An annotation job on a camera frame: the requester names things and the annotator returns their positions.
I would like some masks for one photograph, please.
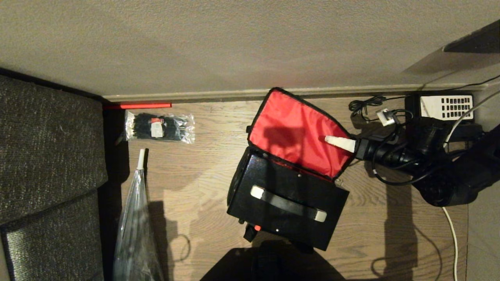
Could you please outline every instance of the electrical cord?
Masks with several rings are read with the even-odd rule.
[[[490,78],[488,80],[484,80],[483,82],[467,84],[467,85],[456,87],[456,88],[442,89],[442,90],[438,90],[437,92],[441,92],[441,91],[453,91],[453,90],[463,89],[463,88],[469,87],[469,86],[479,86],[479,85],[483,85],[485,83],[488,83],[490,81],[493,81],[493,80],[495,80],[497,78],[500,78],[500,75],[497,75],[497,76],[495,76],[493,78]]]
[[[401,168],[404,168],[404,167],[406,167],[406,166],[410,166],[410,165],[412,165],[412,164],[415,164],[415,163],[417,163],[418,161],[420,161],[420,159],[413,159],[413,160],[408,161],[408,162],[406,162],[406,163],[403,163],[403,164],[401,164],[401,165],[399,165],[399,166],[389,167],[389,168],[391,168],[391,169],[393,169],[393,170],[397,170],[397,169],[401,169]]]
[[[396,181],[388,181],[388,180],[385,180],[383,179],[378,173],[377,173],[377,170],[375,169],[375,158],[376,158],[376,155],[377,155],[377,152],[379,152],[379,149],[385,145],[391,138],[393,138],[395,135],[399,134],[399,132],[401,131],[401,127],[402,125],[401,124],[396,124],[396,126],[394,127],[394,130],[388,135],[386,136],[382,142],[377,146],[377,148],[375,149],[375,151],[373,152],[373,157],[371,158],[371,170],[373,171],[373,174],[375,175],[375,177],[383,182],[384,184],[386,185],[391,185],[391,186],[406,186],[406,185],[411,185],[411,184],[414,184],[418,181],[421,181],[423,180],[424,178],[428,177],[430,174],[434,173],[436,170],[442,168],[441,166],[436,166],[432,169],[430,169],[429,171],[427,171],[426,173],[418,176],[418,177],[413,177],[412,179],[410,180],[407,180],[407,181],[401,181],[401,182],[396,182]]]
[[[368,107],[378,107],[381,106],[385,101],[389,100],[395,100],[395,99],[402,99],[406,98],[406,96],[397,96],[397,97],[391,97],[391,98],[386,98],[385,96],[381,95],[376,95],[372,96],[371,98],[367,100],[353,100],[349,103],[349,110],[352,111],[351,117],[355,117],[356,115],[360,115],[363,120],[366,122],[371,122],[371,121],[376,121],[376,119],[369,119],[365,115],[368,115]]]
[[[384,153],[382,155],[382,157],[381,157],[382,161],[385,163],[387,156],[395,153],[396,151],[400,151],[400,150],[404,149],[407,145],[408,145],[407,142],[403,142],[403,143],[398,144],[397,146],[394,146],[394,148],[392,148],[391,150],[388,150],[386,153]]]
[[[413,117],[414,117],[413,112],[411,112],[411,111],[409,111],[409,110],[406,110],[406,109],[395,109],[395,110],[392,110],[391,112],[392,112],[392,114],[394,114],[394,116],[396,116],[396,117],[406,117],[406,114],[409,114],[409,115],[410,115],[409,119],[407,118],[407,119],[404,121],[404,123],[401,123],[401,124],[400,124],[401,126],[404,126],[404,125],[408,124],[408,122],[410,122],[410,121],[413,119]],[[396,113],[400,113],[400,112],[403,112],[403,113],[405,113],[405,114],[404,114],[404,115],[396,115]]]
[[[457,278],[457,264],[459,263],[459,243],[457,242],[457,234],[455,233],[455,228],[453,227],[452,219],[450,218],[450,214],[445,207],[442,207],[446,218],[448,219],[449,228],[451,229],[451,234],[453,235],[453,244],[455,246],[455,259],[453,261],[453,278],[455,281],[458,281]]]
[[[491,95],[489,95],[488,97],[486,97],[485,99],[481,100],[480,102],[478,102],[476,105],[474,105],[471,109],[469,109],[467,112],[465,112],[464,114],[462,114],[462,116],[460,116],[460,118],[458,118],[455,123],[453,123],[453,127],[451,127],[451,131],[449,132],[448,136],[446,137],[446,139],[444,140],[444,143],[443,143],[443,147],[446,148],[446,146],[448,145],[448,141],[450,140],[450,138],[452,137],[453,135],[453,132],[455,131],[455,129],[458,127],[458,125],[460,124],[460,122],[469,114],[471,114],[472,112],[474,112],[476,109],[478,109],[479,107],[481,107],[487,100],[493,98],[494,96],[500,94],[500,90],[492,93]]]

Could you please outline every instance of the black cable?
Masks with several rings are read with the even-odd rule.
[[[500,78],[500,75],[497,75],[493,78],[490,78],[488,80],[485,80],[483,82],[479,82],[479,83],[472,83],[472,84],[467,84],[467,85],[464,85],[464,86],[460,86],[460,87],[456,87],[456,88],[449,88],[449,89],[443,89],[443,90],[438,90],[437,92],[440,92],[440,91],[452,91],[452,90],[458,90],[458,89],[462,89],[462,88],[465,88],[465,87],[469,87],[469,86],[479,86],[479,85],[483,85],[484,83],[488,83],[492,80],[495,80],[497,78]]]
[[[387,156],[389,156],[389,155],[391,155],[391,154],[395,153],[396,151],[399,151],[399,150],[401,150],[401,149],[405,148],[406,146],[407,146],[407,143],[406,143],[406,142],[403,142],[403,143],[400,143],[400,144],[399,144],[399,145],[397,145],[397,146],[394,146],[392,149],[388,150],[388,151],[387,151],[386,153],[384,153],[384,154],[382,155],[382,157],[380,158],[380,159],[381,159],[381,161],[382,161],[382,163],[384,163],[384,164],[385,164]]]
[[[371,98],[367,100],[353,100],[349,103],[349,110],[352,111],[351,117],[355,117],[356,115],[360,115],[363,120],[366,122],[371,122],[371,121],[376,121],[377,119],[368,119],[365,115],[368,115],[368,106],[370,107],[378,107],[381,106],[385,101],[388,100],[395,100],[395,99],[402,99],[406,98],[406,96],[397,96],[397,97],[391,97],[391,98],[386,98],[385,96],[381,95],[376,95],[372,96]]]
[[[353,162],[351,162],[351,164],[349,164],[349,166],[348,166],[348,167],[354,166],[354,165],[358,164],[358,163],[359,163],[359,162],[361,162],[361,161],[362,161],[361,159],[357,159],[357,161],[356,161],[356,162],[354,162],[354,163],[353,163]]]
[[[426,173],[420,175],[419,177],[415,177],[414,176],[412,179],[407,180],[407,181],[395,182],[395,181],[388,181],[388,180],[383,179],[377,173],[377,170],[375,169],[375,158],[376,158],[377,152],[379,152],[380,147],[382,147],[383,145],[385,145],[389,141],[389,139],[391,139],[394,135],[397,135],[399,133],[400,129],[401,129],[401,125],[396,125],[396,127],[394,128],[394,131],[392,131],[392,133],[390,133],[388,136],[386,136],[382,140],[382,142],[380,143],[380,145],[377,146],[377,148],[373,152],[373,157],[371,158],[371,170],[373,171],[373,174],[375,175],[375,177],[379,181],[383,182],[386,185],[391,185],[391,186],[406,186],[406,185],[411,185],[411,184],[414,184],[414,183],[416,183],[418,181],[423,180],[424,178],[428,177],[430,174],[434,173],[436,170],[438,170],[438,169],[441,168],[441,166],[436,166],[436,167],[430,169],[429,171],[427,171]]]
[[[392,110],[391,112],[396,117],[406,117],[406,114],[410,115],[409,118],[406,118],[406,120],[404,121],[404,123],[400,124],[401,126],[404,126],[404,125],[408,124],[408,122],[410,122],[411,120],[413,120],[413,117],[414,117],[413,112],[411,112],[409,110],[406,110],[406,109],[395,109],[395,110]],[[405,114],[404,115],[396,115],[396,113],[399,113],[399,112],[403,112]]]
[[[412,165],[412,164],[415,164],[415,163],[417,163],[418,161],[420,161],[420,159],[413,159],[413,160],[408,161],[408,162],[406,162],[406,163],[403,163],[403,164],[401,164],[401,165],[399,165],[399,166],[394,166],[394,167],[389,167],[389,168],[391,168],[391,169],[393,169],[393,170],[397,170],[397,169],[401,169],[401,168],[404,168],[404,167],[406,167],[406,166],[410,166],[410,165]]]

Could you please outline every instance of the wooden floor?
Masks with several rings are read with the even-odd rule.
[[[309,101],[357,134],[360,130],[354,129],[348,111],[352,99]],[[245,227],[226,214],[226,196],[248,145],[246,126],[260,103],[184,103],[168,109],[132,110],[192,113],[196,120],[196,143],[192,145],[137,139],[129,142],[131,171],[137,165],[139,149],[149,149],[149,207],[166,280],[199,280],[230,249],[252,247],[243,239]],[[385,105],[403,108],[403,100],[390,100]],[[393,171],[386,174],[391,180],[408,179]],[[123,202],[132,175],[122,184]],[[350,195],[327,251],[317,252],[345,280],[453,279],[453,239],[441,208],[427,204],[410,186],[386,186],[369,177],[363,162],[350,166],[340,180]],[[468,208],[454,206],[448,211],[458,238],[458,278],[465,280]]]

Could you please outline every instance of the clear plastic bag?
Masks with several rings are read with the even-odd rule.
[[[195,142],[195,117],[188,115],[125,114],[125,140],[151,139],[168,142]]]
[[[144,149],[123,209],[114,251],[114,281],[163,281],[148,211]]]

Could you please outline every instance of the gray fabric cushion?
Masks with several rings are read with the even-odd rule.
[[[0,224],[107,180],[101,103],[0,76]]]
[[[0,230],[12,280],[104,279],[97,191]]]

